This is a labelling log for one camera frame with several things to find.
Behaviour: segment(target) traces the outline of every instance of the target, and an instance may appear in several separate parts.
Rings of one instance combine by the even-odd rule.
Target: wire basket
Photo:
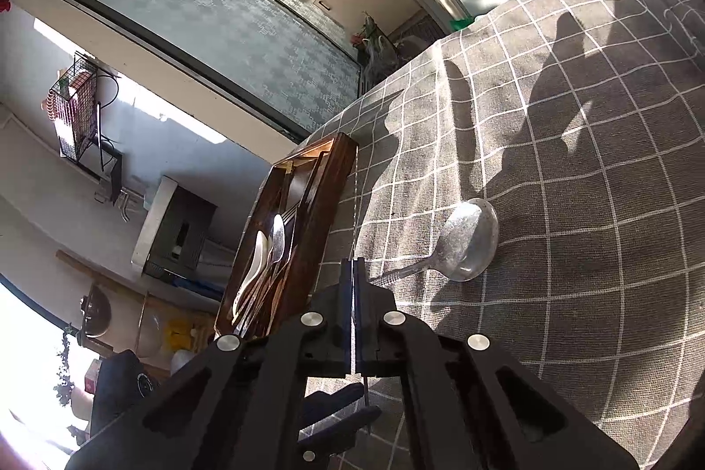
[[[77,54],[47,95],[47,114],[54,122],[61,155],[77,162],[96,134],[98,67]]]

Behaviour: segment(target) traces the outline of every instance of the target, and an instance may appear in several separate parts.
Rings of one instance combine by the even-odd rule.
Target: small spoon
[[[383,273],[371,282],[386,287],[424,269],[435,269],[451,281],[469,281],[487,269],[497,251],[498,238],[494,207],[482,198],[464,201],[445,222],[431,255]]]

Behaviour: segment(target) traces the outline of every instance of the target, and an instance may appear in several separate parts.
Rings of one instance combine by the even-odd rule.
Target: cable
[[[120,93],[120,84],[118,84],[118,79],[115,78],[115,77],[113,77],[113,76],[110,75],[110,74],[96,74],[96,78],[112,78],[113,81],[115,82],[115,88],[117,89],[117,90],[115,91],[115,96],[113,96],[113,99],[112,99],[110,102],[108,102],[107,104],[105,104],[105,105],[101,104],[101,105],[100,105],[100,108],[101,108],[101,109],[107,108],[109,105],[111,105],[113,102],[115,102],[115,99],[116,99],[116,98],[118,98],[118,94]]]

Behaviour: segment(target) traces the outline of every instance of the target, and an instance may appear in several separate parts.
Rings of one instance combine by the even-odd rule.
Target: tablecloth
[[[496,338],[650,468],[705,381],[704,9],[509,0],[437,41],[311,137],[360,145],[317,288],[341,258],[417,261],[458,202],[491,201],[487,271],[411,276],[397,307]],[[383,415],[331,467],[410,468],[399,385],[370,387]]]

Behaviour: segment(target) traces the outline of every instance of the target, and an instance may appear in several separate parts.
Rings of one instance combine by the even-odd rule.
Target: metal rivet
[[[235,335],[223,335],[222,337],[218,337],[216,344],[221,351],[234,351],[240,346],[240,339]]]
[[[317,327],[323,322],[323,315],[316,311],[309,311],[301,315],[301,322],[307,327]]]
[[[388,311],[384,314],[384,322],[387,325],[401,325],[404,321],[406,321],[406,315],[400,311]]]
[[[477,333],[476,335],[470,335],[468,337],[468,347],[470,349],[475,349],[476,351],[484,351],[489,349],[489,339]]]

